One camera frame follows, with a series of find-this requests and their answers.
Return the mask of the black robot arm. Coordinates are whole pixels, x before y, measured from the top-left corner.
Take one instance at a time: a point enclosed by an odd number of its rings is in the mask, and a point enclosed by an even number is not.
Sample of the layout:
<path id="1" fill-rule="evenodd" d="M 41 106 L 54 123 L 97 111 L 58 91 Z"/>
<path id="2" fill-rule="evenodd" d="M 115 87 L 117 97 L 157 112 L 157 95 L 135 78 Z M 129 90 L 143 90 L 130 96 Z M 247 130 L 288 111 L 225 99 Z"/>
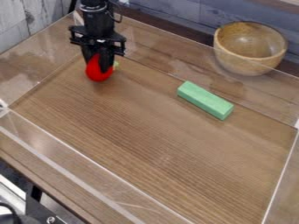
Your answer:
<path id="1" fill-rule="evenodd" d="M 81 0 L 85 25 L 70 26 L 70 42 L 81 46 L 86 62 L 99 56 L 97 64 L 102 73 L 114 66 L 115 56 L 126 55 L 127 38 L 115 31 L 115 23 L 123 20 L 114 16 L 117 6 L 111 0 Z"/>

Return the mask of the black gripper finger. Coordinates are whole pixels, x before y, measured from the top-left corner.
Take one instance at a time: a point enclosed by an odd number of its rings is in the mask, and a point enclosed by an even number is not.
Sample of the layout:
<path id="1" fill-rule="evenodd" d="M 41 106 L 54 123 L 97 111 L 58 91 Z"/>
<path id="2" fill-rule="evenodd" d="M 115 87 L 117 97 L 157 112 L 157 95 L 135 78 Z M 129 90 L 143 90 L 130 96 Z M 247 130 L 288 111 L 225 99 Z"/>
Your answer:
<path id="1" fill-rule="evenodd" d="M 109 69 L 114 66 L 115 52 L 111 48 L 102 47 L 99 49 L 99 66 L 101 71 L 106 73 Z"/>
<path id="2" fill-rule="evenodd" d="M 81 50 L 82 50 L 82 54 L 83 54 L 86 62 L 90 62 L 90 59 L 93 58 L 93 55 L 94 55 L 94 52 L 93 52 L 90 46 L 89 45 L 83 45 L 81 47 Z"/>

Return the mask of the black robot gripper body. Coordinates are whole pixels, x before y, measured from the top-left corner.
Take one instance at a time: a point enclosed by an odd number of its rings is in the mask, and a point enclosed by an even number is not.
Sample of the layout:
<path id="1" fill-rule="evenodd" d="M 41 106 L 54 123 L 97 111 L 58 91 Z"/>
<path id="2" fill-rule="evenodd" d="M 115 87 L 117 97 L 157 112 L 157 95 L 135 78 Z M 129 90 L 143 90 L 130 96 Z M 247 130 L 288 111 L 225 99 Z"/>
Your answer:
<path id="1" fill-rule="evenodd" d="M 90 46 L 94 54 L 99 53 L 102 47 L 107 47 L 114 50 L 115 55 L 126 55 L 127 38 L 115 31 L 109 35 L 95 36 L 89 33 L 85 25 L 71 25 L 70 42 L 78 46 Z"/>

